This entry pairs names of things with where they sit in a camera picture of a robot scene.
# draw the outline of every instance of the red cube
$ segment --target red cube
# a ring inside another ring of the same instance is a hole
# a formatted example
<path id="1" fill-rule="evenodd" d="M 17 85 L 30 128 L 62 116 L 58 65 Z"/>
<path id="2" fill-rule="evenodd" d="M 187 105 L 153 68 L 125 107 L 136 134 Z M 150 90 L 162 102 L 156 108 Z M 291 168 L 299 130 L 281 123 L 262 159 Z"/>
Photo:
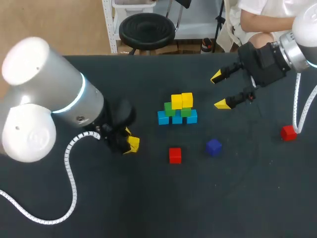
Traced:
<path id="1" fill-rule="evenodd" d="M 180 148 L 169 149 L 169 163 L 170 164 L 181 164 L 182 163 L 182 152 Z"/>
<path id="2" fill-rule="evenodd" d="M 282 128 L 281 136 L 284 141 L 290 141 L 296 139 L 297 133 L 294 131 L 292 125 L 287 125 Z"/>

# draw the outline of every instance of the coiled cable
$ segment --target coiled cable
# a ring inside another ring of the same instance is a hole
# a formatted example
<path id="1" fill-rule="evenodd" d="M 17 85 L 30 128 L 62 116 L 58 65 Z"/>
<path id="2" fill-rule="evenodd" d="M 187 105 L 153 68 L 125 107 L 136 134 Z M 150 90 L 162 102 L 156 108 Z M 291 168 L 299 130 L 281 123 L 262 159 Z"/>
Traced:
<path id="1" fill-rule="evenodd" d="M 61 223 L 63 221 L 65 221 L 67 218 L 69 218 L 69 216 L 73 213 L 75 207 L 76 207 L 76 202 L 77 202 L 77 188 L 76 188 L 76 183 L 75 183 L 75 179 L 74 179 L 74 176 L 73 176 L 73 173 L 71 171 L 71 168 L 70 168 L 70 163 L 69 163 L 69 153 L 72 149 L 72 147 L 74 146 L 74 144 L 79 141 L 80 139 L 86 137 L 86 136 L 93 136 L 94 138 L 96 138 L 97 140 L 100 139 L 100 135 L 94 131 L 86 131 L 86 132 L 83 132 L 83 133 L 80 133 L 79 135 L 75 136 L 71 142 L 68 144 L 66 150 L 65 150 L 65 154 L 64 154 L 64 162 L 65 162 L 65 168 L 66 168 L 66 171 L 67 171 L 67 175 L 69 177 L 69 181 L 70 181 L 70 184 L 71 184 L 71 189 L 72 189 L 72 192 L 73 192 L 73 200 L 72 200 L 72 203 L 70 205 L 70 208 L 68 210 L 68 212 L 62 216 L 61 218 L 59 219 L 56 219 L 56 220 L 51 220 L 51 221 L 48 221 L 48 220 L 42 220 L 42 219 L 39 219 L 35 216 L 32 216 L 30 213 L 28 213 L 23 207 L 21 207 L 20 204 L 18 204 L 10 195 L 8 195 L 6 192 L 0 190 L 0 195 L 5 197 L 10 203 L 13 204 L 13 206 L 15 206 L 25 217 L 27 217 L 28 219 L 30 219 L 31 221 L 33 222 L 36 222 L 36 223 L 40 223 L 40 224 L 43 224 L 43 225 L 55 225 L 55 224 L 58 224 L 58 223 Z"/>
<path id="2" fill-rule="evenodd" d="M 317 94 L 317 85 L 316 87 L 313 89 L 313 91 L 311 92 L 311 94 L 309 95 L 305 105 L 304 105 L 304 109 L 301 115 L 301 118 L 299 120 L 299 124 L 297 127 L 297 103 L 298 103 L 298 92 L 299 92 L 299 84 L 301 81 L 301 74 L 298 73 L 297 77 L 296 77 L 296 85 L 295 85 L 295 94 L 294 94 L 294 106 L 293 106 L 293 127 L 294 127 L 294 131 L 299 134 L 302 132 L 303 126 L 304 126 L 304 122 L 306 119 L 306 115 L 307 112 L 309 110 L 309 107 L 311 106 L 316 94 Z"/>

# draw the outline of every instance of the dark blue block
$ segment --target dark blue block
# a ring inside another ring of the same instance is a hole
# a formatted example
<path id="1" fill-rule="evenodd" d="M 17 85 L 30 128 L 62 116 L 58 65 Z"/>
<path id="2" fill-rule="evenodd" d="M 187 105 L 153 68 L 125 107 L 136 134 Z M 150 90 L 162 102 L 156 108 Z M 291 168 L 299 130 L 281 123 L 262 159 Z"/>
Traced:
<path id="1" fill-rule="evenodd" d="M 182 124 L 183 118 L 180 115 L 180 110 L 176 110 L 176 115 L 172 117 L 173 124 Z"/>
<path id="2" fill-rule="evenodd" d="M 197 123 L 197 111 L 192 110 L 192 114 L 190 117 L 187 117 L 187 124 Z"/>
<path id="3" fill-rule="evenodd" d="M 220 153 L 222 145 L 216 139 L 209 141 L 206 145 L 206 150 L 211 156 L 216 156 Z"/>
<path id="4" fill-rule="evenodd" d="M 158 124 L 159 125 L 168 125 L 169 118 L 165 115 L 165 111 L 158 112 Z"/>

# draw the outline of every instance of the black table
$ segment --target black table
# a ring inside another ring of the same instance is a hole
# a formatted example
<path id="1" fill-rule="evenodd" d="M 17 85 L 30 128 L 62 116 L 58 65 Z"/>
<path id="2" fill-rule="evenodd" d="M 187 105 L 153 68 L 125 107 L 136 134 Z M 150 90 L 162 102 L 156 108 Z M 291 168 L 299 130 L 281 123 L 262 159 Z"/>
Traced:
<path id="1" fill-rule="evenodd" d="M 257 99 L 234 110 L 213 104 L 245 86 L 237 73 L 218 85 L 210 77 L 235 54 L 155 57 L 67 57 L 109 99 L 125 97 L 137 109 L 130 127 L 141 138 L 137 154 L 114 155 L 85 138 L 70 163 L 78 203 L 65 222 L 33 223 L 0 197 L 1 238 L 211 238 L 317 236 L 317 107 L 302 134 L 283 142 L 292 123 L 295 73 L 258 90 Z M 299 111 L 317 84 L 303 73 Z M 193 92 L 198 124 L 158 126 L 157 111 L 171 94 Z M 0 188 L 42 219 L 64 215 L 71 188 L 63 164 L 68 142 L 81 129 L 54 118 L 56 144 L 32 164 L 0 157 Z M 223 144 L 217 157 L 207 141 Z M 180 146 L 181 165 L 168 163 Z"/>

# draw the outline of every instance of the wooden floor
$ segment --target wooden floor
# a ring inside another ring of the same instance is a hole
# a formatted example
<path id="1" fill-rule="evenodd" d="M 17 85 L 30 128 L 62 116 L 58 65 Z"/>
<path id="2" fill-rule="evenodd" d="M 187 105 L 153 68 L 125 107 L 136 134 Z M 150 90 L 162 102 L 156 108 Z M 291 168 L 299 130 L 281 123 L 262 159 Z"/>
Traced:
<path id="1" fill-rule="evenodd" d="M 108 55 L 102 0 L 0 0 L 0 65 L 28 36 L 47 40 L 63 55 Z M 0 97 L 7 89 L 0 76 Z"/>

